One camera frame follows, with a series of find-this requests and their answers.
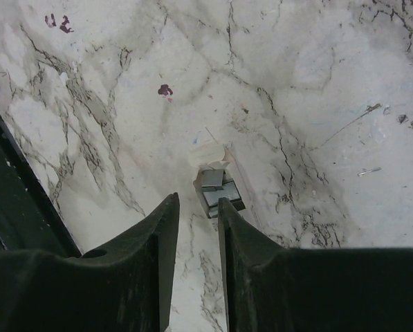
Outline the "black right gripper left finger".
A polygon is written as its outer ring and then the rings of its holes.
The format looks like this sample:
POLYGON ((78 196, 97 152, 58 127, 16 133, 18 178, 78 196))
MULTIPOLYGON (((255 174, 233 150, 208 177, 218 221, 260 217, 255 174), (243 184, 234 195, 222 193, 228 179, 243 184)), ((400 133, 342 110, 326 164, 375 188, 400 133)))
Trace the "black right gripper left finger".
POLYGON ((178 239, 178 194, 76 258, 0 251, 0 331, 164 331, 178 239))

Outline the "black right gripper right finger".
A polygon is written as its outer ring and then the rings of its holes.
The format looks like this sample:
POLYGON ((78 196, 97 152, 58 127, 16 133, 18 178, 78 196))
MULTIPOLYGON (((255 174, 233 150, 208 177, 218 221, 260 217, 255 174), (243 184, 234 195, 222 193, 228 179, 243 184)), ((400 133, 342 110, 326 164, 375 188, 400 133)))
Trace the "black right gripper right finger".
POLYGON ((283 248, 219 201, 229 331, 413 331, 413 248, 283 248))

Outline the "white staple box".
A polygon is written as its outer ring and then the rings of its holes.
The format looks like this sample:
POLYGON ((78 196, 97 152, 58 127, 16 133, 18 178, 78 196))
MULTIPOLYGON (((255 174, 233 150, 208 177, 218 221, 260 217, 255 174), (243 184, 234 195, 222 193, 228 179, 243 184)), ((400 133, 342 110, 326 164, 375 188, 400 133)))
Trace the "white staple box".
POLYGON ((244 179, 228 146, 203 143, 190 152, 188 161, 194 170, 193 186, 207 218, 218 217, 222 198, 238 211, 248 207, 244 179))

